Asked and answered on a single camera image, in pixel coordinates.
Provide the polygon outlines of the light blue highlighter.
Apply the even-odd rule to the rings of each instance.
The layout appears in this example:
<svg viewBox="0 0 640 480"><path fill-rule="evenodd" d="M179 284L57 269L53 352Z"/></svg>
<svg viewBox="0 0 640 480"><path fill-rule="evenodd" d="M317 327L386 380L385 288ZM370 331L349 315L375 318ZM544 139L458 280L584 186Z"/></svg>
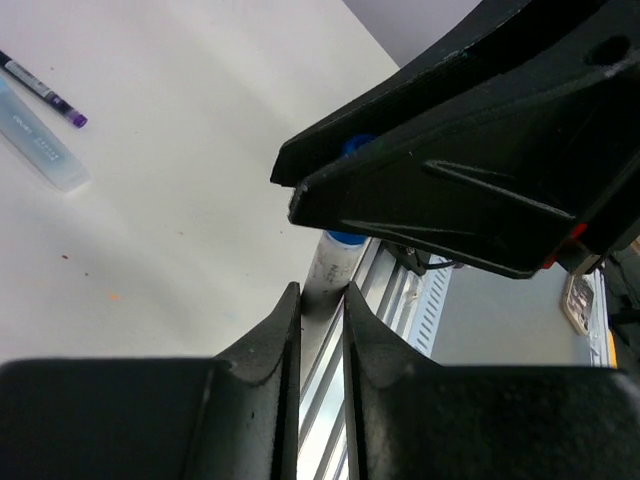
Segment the light blue highlighter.
<svg viewBox="0 0 640 480"><path fill-rule="evenodd" d="M58 190L90 180L84 165L1 80L1 134Z"/></svg>

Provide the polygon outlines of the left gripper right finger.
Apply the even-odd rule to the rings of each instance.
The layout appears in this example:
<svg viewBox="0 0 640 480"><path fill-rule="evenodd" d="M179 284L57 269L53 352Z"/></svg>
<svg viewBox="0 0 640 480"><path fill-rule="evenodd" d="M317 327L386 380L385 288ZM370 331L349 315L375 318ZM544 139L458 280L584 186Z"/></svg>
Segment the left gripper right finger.
<svg viewBox="0 0 640 480"><path fill-rule="evenodd" d="M353 479L635 479L639 387L612 368L443 366L355 338Z"/></svg>

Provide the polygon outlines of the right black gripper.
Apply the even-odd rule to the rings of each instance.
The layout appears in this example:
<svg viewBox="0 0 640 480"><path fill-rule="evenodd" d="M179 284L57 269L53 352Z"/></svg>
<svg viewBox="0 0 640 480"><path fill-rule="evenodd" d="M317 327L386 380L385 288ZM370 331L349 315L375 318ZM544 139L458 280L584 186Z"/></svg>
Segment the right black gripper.
<svg viewBox="0 0 640 480"><path fill-rule="evenodd" d="M549 197L573 215L549 264L592 272L639 235L639 151L595 154L562 167L551 176Z"/></svg>

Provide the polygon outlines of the white pen with blue tip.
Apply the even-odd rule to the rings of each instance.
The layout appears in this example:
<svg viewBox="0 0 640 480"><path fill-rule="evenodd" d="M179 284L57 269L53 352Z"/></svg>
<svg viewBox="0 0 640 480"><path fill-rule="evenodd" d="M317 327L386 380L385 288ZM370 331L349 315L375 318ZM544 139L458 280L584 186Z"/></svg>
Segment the white pen with blue tip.
<svg viewBox="0 0 640 480"><path fill-rule="evenodd" d="M309 364L321 349L366 242L367 237L362 235L328 230L321 234L301 297L303 353Z"/></svg>

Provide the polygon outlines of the purple pen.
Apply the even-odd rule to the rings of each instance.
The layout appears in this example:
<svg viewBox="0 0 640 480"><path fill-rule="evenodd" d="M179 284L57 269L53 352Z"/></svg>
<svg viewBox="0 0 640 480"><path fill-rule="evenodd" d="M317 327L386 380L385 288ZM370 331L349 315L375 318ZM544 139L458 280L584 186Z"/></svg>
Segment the purple pen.
<svg viewBox="0 0 640 480"><path fill-rule="evenodd" d="M23 67L19 62L4 52L0 53L0 57L2 70L8 73L34 95L39 97L45 104L65 118L75 128L81 129L87 124L88 118L84 114L75 109L71 104L38 79L29 70Z"/></svg>

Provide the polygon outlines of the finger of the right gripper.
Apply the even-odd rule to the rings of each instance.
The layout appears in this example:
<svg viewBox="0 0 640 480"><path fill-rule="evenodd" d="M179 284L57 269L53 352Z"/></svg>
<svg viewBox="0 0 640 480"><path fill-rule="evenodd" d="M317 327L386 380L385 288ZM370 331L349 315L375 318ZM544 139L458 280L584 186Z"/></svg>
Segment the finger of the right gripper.
<svg viewBox="0 0 640 480"><path fill-rule="evenodd" d="M493 78L307 177L289 218L511 278L533 276L573 215L553 173L639 151L639 69L621 62Z"/></svg>
<svg viewBox="0 0 640 480"><path fill-rule="evenodd" d="M358 134L381 136L558 45L582 26L639 39L636 1L483 1L397 73L279 150L270 180L294 187Z"/></svg>

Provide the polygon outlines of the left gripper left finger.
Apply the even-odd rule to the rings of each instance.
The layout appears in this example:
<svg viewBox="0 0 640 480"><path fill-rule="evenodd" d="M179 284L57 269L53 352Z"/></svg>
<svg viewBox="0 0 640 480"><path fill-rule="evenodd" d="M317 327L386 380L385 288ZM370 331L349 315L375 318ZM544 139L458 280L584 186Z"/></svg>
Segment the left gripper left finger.
<svg viewBox="0 0 640 480"><path fill-rule="evenodd" d="M40 358L1 367L5 479L292 479L296 283L213 357Z"/></svg>

